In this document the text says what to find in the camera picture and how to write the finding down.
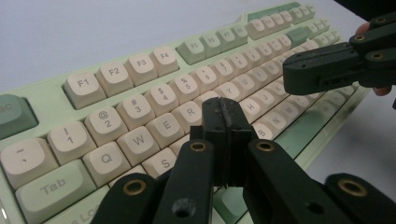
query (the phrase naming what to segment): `keyboard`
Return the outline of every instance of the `keyboard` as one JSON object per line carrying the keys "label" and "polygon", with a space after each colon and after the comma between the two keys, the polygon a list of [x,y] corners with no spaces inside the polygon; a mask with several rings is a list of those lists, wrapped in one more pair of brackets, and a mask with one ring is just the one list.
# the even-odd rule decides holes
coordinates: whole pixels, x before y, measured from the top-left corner
{"label": "keyboard", "polygon": [[[201,103],[241,105],[260,138],[307,168],[368,90],[289,95],[282,63],[341,41],[313,5],[223,27],[0,93],[0,223],[88,223],[123,175],[173,167]],[[212,223],[251,223],[242,189],[216,189]]]}

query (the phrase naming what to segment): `function key row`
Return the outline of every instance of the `function key row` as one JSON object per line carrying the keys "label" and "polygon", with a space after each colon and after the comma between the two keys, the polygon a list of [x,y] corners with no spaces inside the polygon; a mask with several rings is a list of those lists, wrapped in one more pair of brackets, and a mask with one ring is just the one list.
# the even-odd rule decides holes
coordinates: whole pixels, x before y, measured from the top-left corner
{"label": "function key row", "polygon": [[105,64],[96,75],[93,72],[71,75],[64,83],[64,91],[73,107],[81,109],[176,70],[178,63],[174,50],[161,47],[150,55],[134,55],[124,64]]}
{"label": "function key row", "polygon": [[250,38],[257,40],[290,27],[290,25],[312,19],[315,9],[312,5],[294,7],[289,11],[281,11],[270,16],[254,19],[246,25]]}
{"label": "function key row", "polygon": [[247,42],[248,31],[242,24],[236,24],[231,28],[222,28],[187,39],[180,44],[177,52],[187,64],[195,64]]}

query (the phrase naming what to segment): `robotic hand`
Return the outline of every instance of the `robotic hand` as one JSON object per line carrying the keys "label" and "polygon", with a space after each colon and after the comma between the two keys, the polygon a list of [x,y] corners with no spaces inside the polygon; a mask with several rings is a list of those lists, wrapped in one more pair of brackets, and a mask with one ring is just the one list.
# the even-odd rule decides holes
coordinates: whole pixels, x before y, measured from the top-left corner
{"label": "robotic hand", "polygon": [[348,43],[295,54],[283,64],[285,91],[304,95],[345,87],[355,81],[363,87],[394,85],[395,38],[396,11],[372,19],[369,31],[350,37]]}
{"label": "robotic hand", "polygon": [[312,180],[280,145],[258,139],[226,98],[203,103],[203,125],[191,127],[171,171],[121,178],[92,223],[210,223],[213,187],[244,188],[254,223],[396,223],[387,196],[353,175]]}

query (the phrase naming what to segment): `screw hole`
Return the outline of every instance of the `screw hole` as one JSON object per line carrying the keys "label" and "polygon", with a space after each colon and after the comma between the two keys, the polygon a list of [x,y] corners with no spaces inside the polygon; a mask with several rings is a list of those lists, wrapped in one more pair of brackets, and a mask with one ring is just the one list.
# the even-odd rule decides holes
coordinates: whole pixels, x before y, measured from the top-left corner
{"label": "screw hole", "polygon": [[359,40],[359,41],[362,41],[364,38],[365,38],[364,35],[355,36],[355,40]]}
{"label": "screw hole", "polygon": [[204,151],[206,150],[206,145],[201,142],[195,142],[190,145],[190,149],[193,151]]}
{"label": "screw hole", "polygon": [[383,23],[383,22],[387,21],[387,19],[381,17],[381,18],[376,19],[375,21],[378,22],[378,23]]}
{"label": "screw hole", "polygon": [[135,179],[127,182],[122,190],[125,194],[134,196],[143,192],[146,188],[146,182],[140,179]]}
{"label": "screw hole", "polygon": [[256,147],[257,147],[259,150],[261,150],[261,151],[266,151],[266,152],[269,152],[269,151],[274,150],[274,146],[271,145],[271,144],[269,144],[269,143],[259,142],[259,143],[256,145]]}
{"label": "screw hole", "polygon": [[308,208],[308,210],[311,211],[312,213],[315,213],[315,214],[318,214],[318,215],[324,213],[323,207],[320,204],[318,204],[318,203],[308,203],[306,205],[306,208]]}
{"label": "screw hole", "polygon": [[382,59],[382,54],[381,53],[373,53],[372,55],[371,55],[371,58],[372,59],[377,59],[377,60],[379,60],[379,59]]}
{"label": "screw hole", "polygon": [[179,199],[172,205],[172,211],[177,217],[192,217],[195,214],[195,202],[192,199]]}
{"label": "screw hole", "polygon": [[340,179],[338,181],[338,187],[344,192],[356,197],[365,197],[367,195],[367,189],[353,180]]}

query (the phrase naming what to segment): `desk surface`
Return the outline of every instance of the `desk surface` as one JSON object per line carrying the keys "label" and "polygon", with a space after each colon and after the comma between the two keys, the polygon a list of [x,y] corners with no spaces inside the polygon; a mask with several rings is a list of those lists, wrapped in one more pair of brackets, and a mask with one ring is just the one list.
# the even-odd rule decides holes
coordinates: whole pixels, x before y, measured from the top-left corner
{"label": "desk surface", "polygon": [[[284,2],[5,0],[0,7],[0,91],[200,34],[244,12]],[[334,1],[312,4],[344,39],[364,23]],[[334,173],[358,175],[396,201],[393,99],[394,92],[382,98],[371,92],[307,172],[320,182]]]}

